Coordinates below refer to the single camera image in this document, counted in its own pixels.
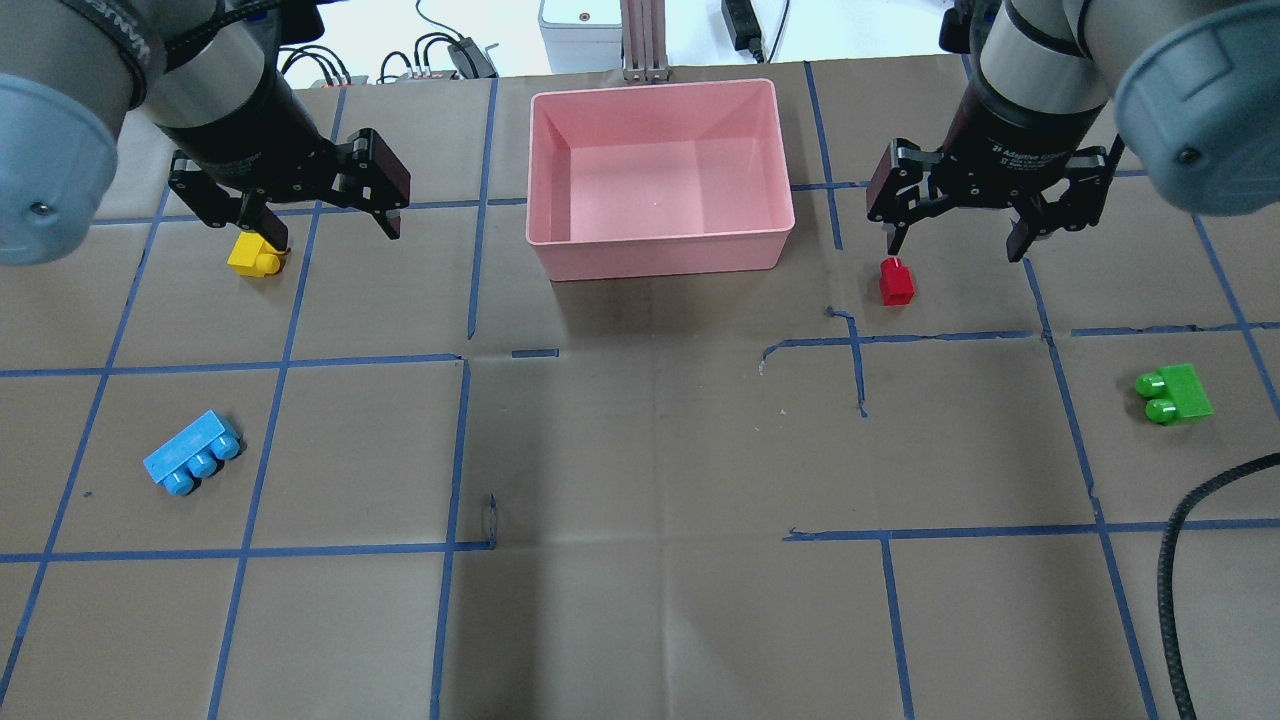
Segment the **red toy block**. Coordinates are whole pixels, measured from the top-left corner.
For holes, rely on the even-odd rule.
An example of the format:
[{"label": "red toy block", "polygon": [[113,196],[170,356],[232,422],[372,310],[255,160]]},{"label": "red toy block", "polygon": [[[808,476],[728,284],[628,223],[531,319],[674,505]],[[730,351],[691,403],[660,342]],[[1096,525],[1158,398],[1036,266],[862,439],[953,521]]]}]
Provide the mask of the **red toy block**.
[{"label": "red toy block", "polygon": [[911,269],[897,258],[881,263],[881,301],[884,306],[906,305],[915,297],[915,281]]}]

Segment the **white box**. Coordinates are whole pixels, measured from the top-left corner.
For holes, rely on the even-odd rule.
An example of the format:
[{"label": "white box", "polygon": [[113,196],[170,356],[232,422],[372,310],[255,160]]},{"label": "white box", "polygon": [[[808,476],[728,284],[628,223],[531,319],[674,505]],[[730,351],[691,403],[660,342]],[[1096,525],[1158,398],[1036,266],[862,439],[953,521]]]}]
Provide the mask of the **white box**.
[{"label": "white box", "polygon": [[553,73],[622,67],[621,0],[543,0],[538,24]]}]

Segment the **power adapter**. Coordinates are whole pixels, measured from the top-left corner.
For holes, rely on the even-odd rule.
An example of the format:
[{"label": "power adapter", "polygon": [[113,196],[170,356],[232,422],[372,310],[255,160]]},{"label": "power adapter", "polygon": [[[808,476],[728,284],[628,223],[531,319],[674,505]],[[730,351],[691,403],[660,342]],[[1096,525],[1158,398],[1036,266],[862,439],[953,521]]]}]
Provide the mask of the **power adapter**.
[{"label": "power adapter", "polygon": [[449,59],[465,79],[498,77],[498,70],[489,61],[489,56],[470,37],[463,37],[457,45],[449,44]]},{"label": "power adapter", "polygon": [[755,18],[751,0],[721,0],[721,14],[728,28],[733,50],[750,50],[756,63],[764,61],[764,45],[760,40],[760,20]]}]

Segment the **yellow toy block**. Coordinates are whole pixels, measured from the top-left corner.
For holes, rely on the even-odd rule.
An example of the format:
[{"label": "yellow toy block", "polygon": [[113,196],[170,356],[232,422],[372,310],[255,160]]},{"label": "yellow toy block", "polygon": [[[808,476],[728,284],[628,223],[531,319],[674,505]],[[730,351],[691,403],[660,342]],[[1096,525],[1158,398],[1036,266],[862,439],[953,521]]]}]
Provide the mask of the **yellow toy block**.
[{"label": "yellow toy block", "polygon": [[271,247],[266,238],[255,232],[242,232],[227,264],[246,278],[265,278],[280,272],[284,252]]}]

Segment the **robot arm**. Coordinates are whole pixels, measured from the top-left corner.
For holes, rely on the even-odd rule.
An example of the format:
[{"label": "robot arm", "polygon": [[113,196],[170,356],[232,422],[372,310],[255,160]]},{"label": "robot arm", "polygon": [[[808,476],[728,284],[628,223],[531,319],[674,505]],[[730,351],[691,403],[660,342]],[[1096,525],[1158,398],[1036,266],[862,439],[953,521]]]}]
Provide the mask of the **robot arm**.
[{"label": "robot arm", "polygon": [[[974,60],[946,138],[933,152],[895,140],[868,190],[891,255],[952,208],[1012,208],[1010,261],[1096,225],[1125,143],[1188,211],[1280,200],[1280,0],[968,0],[942,45]],[[1124,142],[1079,149],[1110,97]]]},{"label": "robot arm", "polygon": [[394,152],[369,128],[342,146],[323,137],[275,69],[280,37],[230,22],[284,5],[314,38],[320,1],[0,0],[0,264],[81,243],[138,106],[178,145],[169,186],[207,225],[284,250],[268,202],[324,200],[398,237],[410,176]]}]

